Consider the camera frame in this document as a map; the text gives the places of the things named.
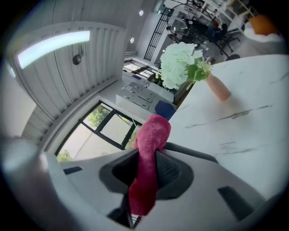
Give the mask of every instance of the vase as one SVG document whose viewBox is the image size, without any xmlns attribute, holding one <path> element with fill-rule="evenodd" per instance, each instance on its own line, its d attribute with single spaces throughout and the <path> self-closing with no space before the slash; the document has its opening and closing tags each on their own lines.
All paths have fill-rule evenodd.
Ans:
<svg viewBox="0 0 289 231">
<path fill-rule="evenodd" d="M 207 82 L 212 92 L 220 101 L 226 101 L 230 97 L 231 92 L 227 89 L 223 82 L 212 73 L 210 73 L 209 76 L 204 80 Z"/>
</svg>

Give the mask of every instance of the tabletop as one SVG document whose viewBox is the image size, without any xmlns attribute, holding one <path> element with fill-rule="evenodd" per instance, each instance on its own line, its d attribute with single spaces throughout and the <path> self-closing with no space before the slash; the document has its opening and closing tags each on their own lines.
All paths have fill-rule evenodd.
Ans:
<svg viewBox="0 0 289 231">
<path fill-rule="evenodd" d="M 263 55 L 213 66 L 231 91 L 220 102 L 197 82 L 170 119 L 169 142 L 215 156 L 265 198 L 289 175 L 289 56 Z"/>
</svg>

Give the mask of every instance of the white flower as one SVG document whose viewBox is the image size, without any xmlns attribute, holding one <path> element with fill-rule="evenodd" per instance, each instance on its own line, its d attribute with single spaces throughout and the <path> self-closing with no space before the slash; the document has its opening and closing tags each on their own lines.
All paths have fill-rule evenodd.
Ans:
<svg viewBox="0 0 289 231">
<path fill-rule="evenodd" d="M 196 51 L 196 44 L 175 43 L 167 47 L 161 56 L 161 79 L 169 89 L 182 84 L 188 78 L 187 67 L 193 65 L 195 59 L 202 57 L 202 51 Z"/>
</svg>

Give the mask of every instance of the pink fabric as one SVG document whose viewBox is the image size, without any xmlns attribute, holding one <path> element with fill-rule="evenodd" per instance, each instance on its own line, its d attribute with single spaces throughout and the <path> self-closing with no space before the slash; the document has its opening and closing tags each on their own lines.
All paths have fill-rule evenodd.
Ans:
<svg viewBox="0 0 289 231">
<path fill-rule="evenodd" d="M 151 115 L 141 126 L 134 148 L 139 148 L 137 175 L 129 188 L 131 213 L 146 216 L 154 206 L 158 181 L 155 167 L 155 150 L 166 144 L 171 126 L 160 115 Z"/>
</svg>

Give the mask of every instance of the fluorescent light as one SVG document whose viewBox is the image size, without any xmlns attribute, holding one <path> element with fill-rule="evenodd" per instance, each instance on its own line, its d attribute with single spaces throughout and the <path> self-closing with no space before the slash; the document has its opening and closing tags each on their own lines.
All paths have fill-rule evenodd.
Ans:
<svg viewBox="0 0 289 231">
<path fill-rule="evenodd" d="M 12 68 L 8 63 L 6 63 L 6 67 L 7 67 L 8 71 L 9 71 L 10 75 L 11 75 L 13 78 L 15 78 L 16 75 L 15 75 L 15 72 L 14 72 L 13 68 Z"/>
<path fill-rule="evenodd" d="M 20 67 L 23 69 L 40 57 L 64 46 L 89 41 L 90 31 L 77 31 L 57 35 L 32 45 L 18 54 Z"/>
</svg>

